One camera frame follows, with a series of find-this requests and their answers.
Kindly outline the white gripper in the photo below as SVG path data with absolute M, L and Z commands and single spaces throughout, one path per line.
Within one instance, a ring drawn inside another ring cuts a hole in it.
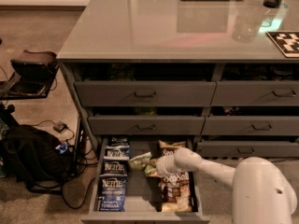
M 156 170 L 160 177 L 170 176 L 179 171 L 175 156 L 162 156 L 156 161 Z

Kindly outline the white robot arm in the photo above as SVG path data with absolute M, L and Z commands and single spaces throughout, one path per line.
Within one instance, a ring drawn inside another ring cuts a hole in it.
M 249 157 L 235 168 L 203 159 L 182 147 L 156 162 L 161 177 L 202 172 L 232 189 L 233 224 L 292 224 L 296 193 L 284 174 L 263 158 Z

